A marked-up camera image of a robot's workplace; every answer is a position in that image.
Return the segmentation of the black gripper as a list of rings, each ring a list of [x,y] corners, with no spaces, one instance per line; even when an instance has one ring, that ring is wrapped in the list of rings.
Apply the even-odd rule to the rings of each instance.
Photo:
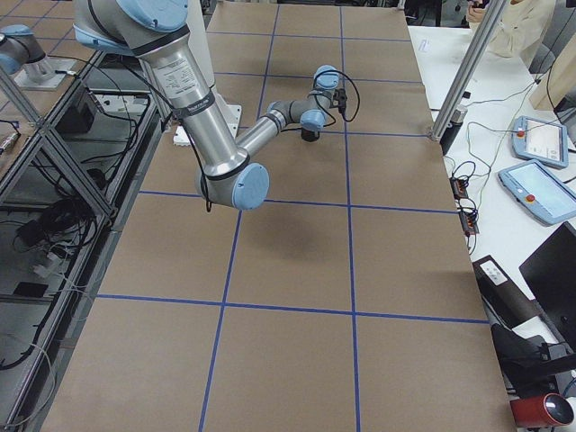
[[[306,142],[315,142],[320,138],[320,133],[315,130],[301,129],[301,139]]]

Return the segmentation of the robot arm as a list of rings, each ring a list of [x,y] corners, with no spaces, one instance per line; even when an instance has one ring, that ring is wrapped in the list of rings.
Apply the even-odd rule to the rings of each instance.
[[[196,187],[208,204],[241,211],[265,200],[266,168],[251,158],[288,125],[315,140],[325,126],[338,87],[330,65],[314,75],[303,100],[271,103],[254,126],[234,135],[195,55],[208,56],[202,11],[186,1],[77,1],[74,29],[83,45],[133,56],[151,69],[160,93],[199,153]]]

